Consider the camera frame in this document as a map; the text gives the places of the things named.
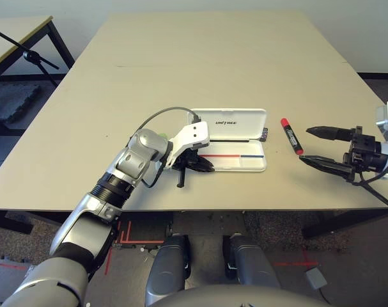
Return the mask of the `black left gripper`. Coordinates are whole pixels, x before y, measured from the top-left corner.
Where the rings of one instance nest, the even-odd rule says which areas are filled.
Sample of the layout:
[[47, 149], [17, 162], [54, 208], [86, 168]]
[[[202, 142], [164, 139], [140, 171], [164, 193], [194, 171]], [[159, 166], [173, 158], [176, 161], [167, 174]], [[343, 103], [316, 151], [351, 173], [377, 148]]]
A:
[[197, 150], [186, 149], [181, 153], [173, 164], [173, 169], [178, 171], [178, 188], [185, 186], [186, 169], [199, 173], [212, 172], [213, 164], [204, 157], [198, 156]]

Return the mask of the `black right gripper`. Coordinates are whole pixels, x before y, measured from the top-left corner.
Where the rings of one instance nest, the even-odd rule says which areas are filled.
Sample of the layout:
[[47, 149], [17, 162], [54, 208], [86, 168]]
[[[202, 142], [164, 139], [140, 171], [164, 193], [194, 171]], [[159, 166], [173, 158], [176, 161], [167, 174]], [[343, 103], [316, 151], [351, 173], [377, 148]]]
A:
[[388, 141], [379, 142], [374, 136], [362, 133], [362, 127], [342, 129], [317, 126], [306, 129], [321, 139], [349, 141], [350, 148], [343, 155], [343, 163], [318, 155], [300, 155], [299, 159], [319, 171], [353, 182], [356, 173], [373, 171], [381, 173], [388, 167]]

